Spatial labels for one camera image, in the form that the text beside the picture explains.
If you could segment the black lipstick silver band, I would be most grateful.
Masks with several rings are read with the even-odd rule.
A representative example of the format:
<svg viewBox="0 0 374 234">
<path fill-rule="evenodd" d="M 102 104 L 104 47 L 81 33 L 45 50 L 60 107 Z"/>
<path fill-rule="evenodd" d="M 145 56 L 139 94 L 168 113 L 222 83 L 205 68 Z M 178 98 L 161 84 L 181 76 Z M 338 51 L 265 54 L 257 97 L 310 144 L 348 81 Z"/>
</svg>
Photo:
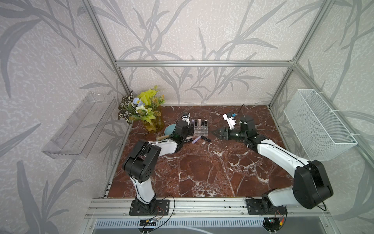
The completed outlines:
<svg viewBox="0 0 374 234">
<path fill-rule="evenodd" d="M 206 136 L 201 136 L 201 139 L 207 141 L 207 142 L 211 142 L 211 139 L 207 138 Z"/>
</svg>

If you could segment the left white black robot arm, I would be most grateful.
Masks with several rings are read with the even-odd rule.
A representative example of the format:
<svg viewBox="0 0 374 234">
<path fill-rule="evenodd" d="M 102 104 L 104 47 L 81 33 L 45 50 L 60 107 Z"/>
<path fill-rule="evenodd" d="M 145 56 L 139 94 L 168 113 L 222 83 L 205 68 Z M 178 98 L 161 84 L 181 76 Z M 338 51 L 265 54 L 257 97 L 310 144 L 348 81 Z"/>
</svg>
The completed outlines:
<svg viewBox="0 0 374 234">
<path fill-rule="evenodd" d="M 139 140 L 128 154 L 122 168 L 129 175 L 136 191 L 135 201 L 147 210 L 156 204 L 151 175 L 160 156 L 179 152 L 188 136 L 193 135 L 189 121 L 179 120 L 172 134 L 161 141 Z"/>
</svg>

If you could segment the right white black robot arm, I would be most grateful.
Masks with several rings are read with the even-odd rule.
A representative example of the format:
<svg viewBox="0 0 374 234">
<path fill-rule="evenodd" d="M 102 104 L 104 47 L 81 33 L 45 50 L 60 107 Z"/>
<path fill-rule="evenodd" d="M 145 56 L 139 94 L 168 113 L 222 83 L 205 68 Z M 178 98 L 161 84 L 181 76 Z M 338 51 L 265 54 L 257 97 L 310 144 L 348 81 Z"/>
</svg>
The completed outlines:
<svg viewBox="0 0 374 234">
<path fill-rule="evenodd" d="M 280 211 L 288 205 L 301 205 L 311 210 L 333 196 L 331 182 L 320 161 L 298 157 L 259 134 L 250 116 L 240 119 L 239 129 L 234 128 L 234 117 L 224 115 L 224 120 L 228 122 L 228 127 L 213 130 L 214 136 L 220 140 L 242 142 L 248 149 L 276 163 L 293 178 L 292 186 L 272 190 L 262 195 L 261 199 L 249 199 L 248 207 L 265 214 Z"/>
</svg>

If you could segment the clear acrylic lipstick organizer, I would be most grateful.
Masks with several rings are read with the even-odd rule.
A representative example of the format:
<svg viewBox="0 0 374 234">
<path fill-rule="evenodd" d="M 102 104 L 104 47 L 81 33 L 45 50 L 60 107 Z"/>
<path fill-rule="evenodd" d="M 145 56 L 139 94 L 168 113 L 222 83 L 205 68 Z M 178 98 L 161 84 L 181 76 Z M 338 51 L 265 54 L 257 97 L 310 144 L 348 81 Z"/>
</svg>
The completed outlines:
<svg viewBox="0 0 374 234">
<path fill-rule="evenodd" d="M 197 128 L 195 129 L 194 128 L 194 137 L 198 137 L 198 136 L 206 136 L 208 137 L 208 129 L 206 129 L 205 127 L 201 127 L 201 128 Z"/>
</svg>

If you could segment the small lavender lip tube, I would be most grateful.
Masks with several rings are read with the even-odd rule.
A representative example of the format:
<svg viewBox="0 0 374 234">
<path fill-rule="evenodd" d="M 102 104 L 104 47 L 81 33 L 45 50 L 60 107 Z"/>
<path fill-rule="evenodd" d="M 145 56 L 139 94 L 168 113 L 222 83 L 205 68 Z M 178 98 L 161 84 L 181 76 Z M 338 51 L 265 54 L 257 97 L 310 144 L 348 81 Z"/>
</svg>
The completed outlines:
<svg viewBox="0 0 374 234">
<path fill-rule="evenodd" d="M 198 136 L 196 139 L 194 139 L 193 141 L 192 141 L 192 144 L 195 144 L 199 139 L 201 138 L 201 136 Z"/>
</svg>

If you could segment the teal plastic dustpan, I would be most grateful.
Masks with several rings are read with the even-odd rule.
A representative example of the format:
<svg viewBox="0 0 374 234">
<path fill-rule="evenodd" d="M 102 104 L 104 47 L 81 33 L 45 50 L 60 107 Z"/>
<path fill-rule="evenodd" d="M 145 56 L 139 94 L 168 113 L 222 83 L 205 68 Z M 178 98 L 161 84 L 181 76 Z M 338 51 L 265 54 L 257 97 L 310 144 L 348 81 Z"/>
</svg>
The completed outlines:
<svg viewBox="0 0 374 234">
<path fill-rule="evenodd" d="M 165 128 L 164 134 L 166 136 L 171 136 L 172 133 L 174 132 L 175 128 L 176 128 L 176 124 L 169 125 L 168 127 Z"/>
</svg>

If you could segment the artificial plant in amber vase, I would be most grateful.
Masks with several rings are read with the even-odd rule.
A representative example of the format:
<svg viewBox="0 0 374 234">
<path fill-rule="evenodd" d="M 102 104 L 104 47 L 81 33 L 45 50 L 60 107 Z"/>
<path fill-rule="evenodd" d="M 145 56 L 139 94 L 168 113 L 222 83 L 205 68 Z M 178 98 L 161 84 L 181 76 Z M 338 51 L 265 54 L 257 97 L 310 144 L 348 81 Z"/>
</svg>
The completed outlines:
<svg viewBox="0 0 374 234">
<path fill-rule="evenodd" d="M 118 119 L 124 119 L 129 125 L 140 121 L 148 132 L 160 132 L 164 128 L 162 104 L 165 103 L 165 96 L 158 96 L 157 93 L 158 87 L 155 86 L 137 96 L 133 92 L 123 96 L 118 106 Z"/>
</svg>

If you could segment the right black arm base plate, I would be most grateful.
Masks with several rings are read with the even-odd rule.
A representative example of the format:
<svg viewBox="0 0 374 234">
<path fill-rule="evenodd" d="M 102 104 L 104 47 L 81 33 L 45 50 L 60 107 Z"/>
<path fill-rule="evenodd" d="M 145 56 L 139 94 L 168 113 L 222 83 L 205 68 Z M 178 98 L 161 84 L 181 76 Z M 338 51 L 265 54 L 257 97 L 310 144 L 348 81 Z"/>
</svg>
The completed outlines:
<svg viewBox="0 0 374 234">
<path fill-rule="evenodd" d="M 267 196 L 260 199 L 246 197 L 245 203 L 249 215 L 287 215 L 286 205 L 274 206 Z"/>
</svg>

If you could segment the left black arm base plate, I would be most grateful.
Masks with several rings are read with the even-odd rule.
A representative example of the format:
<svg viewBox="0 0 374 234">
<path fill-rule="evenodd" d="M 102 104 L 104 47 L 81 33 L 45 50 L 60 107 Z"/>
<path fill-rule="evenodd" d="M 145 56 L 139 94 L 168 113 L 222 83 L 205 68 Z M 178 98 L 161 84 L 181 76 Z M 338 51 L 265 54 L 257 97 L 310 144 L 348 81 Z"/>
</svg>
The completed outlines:
<svg viewBox="0 0 374 234">
<path fill-rule="evenodd" d="M 168 199 L 153 199 L 150 203 L 145 204 L 138 199 L 131 202 L 129 211 L 130 216 L 163 216 L 168 215 L 170 208 L 170 200 Z"/>
</svg>

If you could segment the aluminium frame crossbar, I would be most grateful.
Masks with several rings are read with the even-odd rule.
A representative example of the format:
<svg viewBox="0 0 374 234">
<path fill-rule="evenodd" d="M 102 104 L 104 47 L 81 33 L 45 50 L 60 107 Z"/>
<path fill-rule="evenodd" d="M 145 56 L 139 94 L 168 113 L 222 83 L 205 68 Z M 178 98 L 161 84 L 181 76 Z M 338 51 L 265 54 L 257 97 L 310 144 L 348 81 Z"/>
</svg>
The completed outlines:
<svg viewBox="0 0 374 234">
<path fill-rule="evenodd" d="M 289 60 L 119 60 L 117 67 L 291 67 Z"/>
</svg>

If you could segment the clear acrylic wall shelf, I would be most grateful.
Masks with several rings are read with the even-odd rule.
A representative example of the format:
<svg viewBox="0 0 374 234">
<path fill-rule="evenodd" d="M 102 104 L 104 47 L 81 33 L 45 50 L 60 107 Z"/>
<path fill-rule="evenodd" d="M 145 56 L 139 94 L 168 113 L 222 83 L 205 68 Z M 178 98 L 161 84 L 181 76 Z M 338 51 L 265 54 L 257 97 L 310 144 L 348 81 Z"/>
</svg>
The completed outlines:
<svg viewBox="0 0 374 234">
<path fill-rule="evenodd" d="M 55 160 L 86 159 L 116 105 L 113 96 L 89 92 L 41 151 Z"/>
</svg>

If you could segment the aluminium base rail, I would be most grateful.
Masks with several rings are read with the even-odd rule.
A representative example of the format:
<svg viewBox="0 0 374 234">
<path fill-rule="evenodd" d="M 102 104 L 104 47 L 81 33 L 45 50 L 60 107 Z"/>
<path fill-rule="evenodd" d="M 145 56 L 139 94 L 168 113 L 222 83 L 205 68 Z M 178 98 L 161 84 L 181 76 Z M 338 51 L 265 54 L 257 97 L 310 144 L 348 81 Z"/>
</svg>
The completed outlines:
<svg viewBox="0 0 374 234">
<path fill-rule="evenodd" d="M 249 214 L 245 198 L 168 198 L 168 214 L 164 218 L 202 218 L 202 217 L 264 217 Z M 131 218 L 129 215 L 132 199 L 93 199 L 85 218 Z"/>
</svg>

